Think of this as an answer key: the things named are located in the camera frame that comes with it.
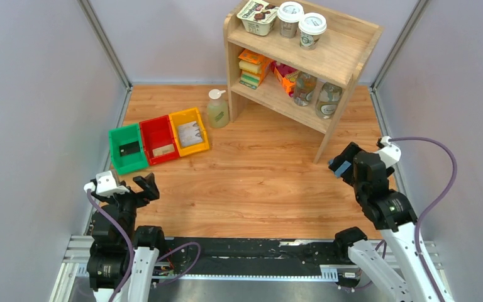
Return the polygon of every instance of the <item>gray wall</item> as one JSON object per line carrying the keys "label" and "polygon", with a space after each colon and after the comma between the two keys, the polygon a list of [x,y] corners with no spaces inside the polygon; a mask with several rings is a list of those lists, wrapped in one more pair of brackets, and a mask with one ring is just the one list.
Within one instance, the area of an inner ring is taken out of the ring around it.
{"label": "gray wall", "polygon": [[[225,16],[241,0],[90,0],[133,82],[225,82]],[[385,28],[360,82],[371,83],[417,0],[312,0]]]}
{"label": "gray wall", "polygon": [[[452,191],[426,221],[456,301],[483,301],[483,1],[431,0],[379,90],[395,137],[445,142],[459,164]],[[402,142],[402,169],[416,209],[443,189],[447,156]]]}
{"label": "gray wall", "polygon": [[49,298],[124,95],[77,1],[0,1],[0,301]]}

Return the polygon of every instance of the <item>plastic bin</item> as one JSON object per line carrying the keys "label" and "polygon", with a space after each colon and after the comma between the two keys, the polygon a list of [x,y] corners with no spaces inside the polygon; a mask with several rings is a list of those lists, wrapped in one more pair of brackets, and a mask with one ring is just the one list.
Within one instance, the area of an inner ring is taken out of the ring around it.
{"label": "plastic bin", "polygon": [[[150,165],[156,165],[180,157],[168,115],[141,121],[140,131],[142,132],[143,151]],[[174,151],[159,156],[154,155],[153,150],[166,145],[173,145]]]}
{"label": "plastic bin", "polygon": [[108,136],[110,159],[118,174],[130,173],[149,166],[143,152],[142,135],[138,124],[112,129],[108,132]]}
{"label": "plastic bin", "polygon": [[[210,149],[210,143],[208,142],[208,136],[206,134],[206,130],[204,129],[203,120],[201,119],[201,115],[199,114],[199,110],[197,108],[191,108],[175,113],[170,113],[169,120],[171,121],[173,136],[175,138],[177,148],[179,149],[180,156],[186,156]],[[191,145],[186,148],[181,148],[179,136],[177,134],[177,126],[190,123],[192,121],[197,121],[197,123],[199,124],[199,128],[201,129],[201,135],[203,136],[203,142]]]}

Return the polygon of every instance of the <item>yogurt container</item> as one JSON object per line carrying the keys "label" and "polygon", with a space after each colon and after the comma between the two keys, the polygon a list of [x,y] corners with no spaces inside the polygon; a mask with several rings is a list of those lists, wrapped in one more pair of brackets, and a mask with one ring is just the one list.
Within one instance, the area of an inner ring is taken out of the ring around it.
{"label": "yogurt container", "polygon": [[265,36],[273,28],[279,8],[262,0],[249,0],[237,14],[245,30]]}
{"label": "yogurt container", "polygon": [[301,48],[312,50],[315,49],[321,35],[326,30],[325,17],[318,13],[308,13],[299,20],[299,29],[301,30]]}
{"label": "yogurt container", "polygon": [[277,12],[280,20],[280,35],[284,38],[295,37],[299,20],[303,15],[303,7],[299,3],[292,1],[282,3]]}

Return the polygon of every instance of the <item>transparent plastic bottle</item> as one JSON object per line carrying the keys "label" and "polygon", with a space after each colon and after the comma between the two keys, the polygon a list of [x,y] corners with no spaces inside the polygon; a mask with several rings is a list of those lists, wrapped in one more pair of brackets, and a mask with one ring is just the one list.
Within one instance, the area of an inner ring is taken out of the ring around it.
{"label": "transparent plastic bottle", "polygon": [[320,118],[330,118],[334,114],[340,102],[342,91],[341,87],[332,85],[329,82],[323,85],[316,103],[316,114]]}
{"label": "transparent plastic bottle", "polygon": [[299,106],[306,106],[312,101],[318,78],[305,72],[300,72],[295,81],[293,101]]}
{"label": "transparent plastic bottle", "polygon": [[212,89],[208,93],[210,102],[206,107],[206,111],[208,112],[208,120],[212,128],[222,128],[230,121],[228,103],[222,97],[222,94],[225,92],[225,90]]}

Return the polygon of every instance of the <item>green liquid soap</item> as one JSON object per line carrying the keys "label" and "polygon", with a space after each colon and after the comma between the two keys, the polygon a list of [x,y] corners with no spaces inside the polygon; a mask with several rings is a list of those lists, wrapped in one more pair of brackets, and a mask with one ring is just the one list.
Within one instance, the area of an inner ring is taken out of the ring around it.
{"label": "green liquid soap", "polygon": [[212,128],[222,128],[230,121],[228,103],[222,97],[222,94],[225,92],[225,90],[212,89],[208,93],[210,102],[206,107],[206,111]]}

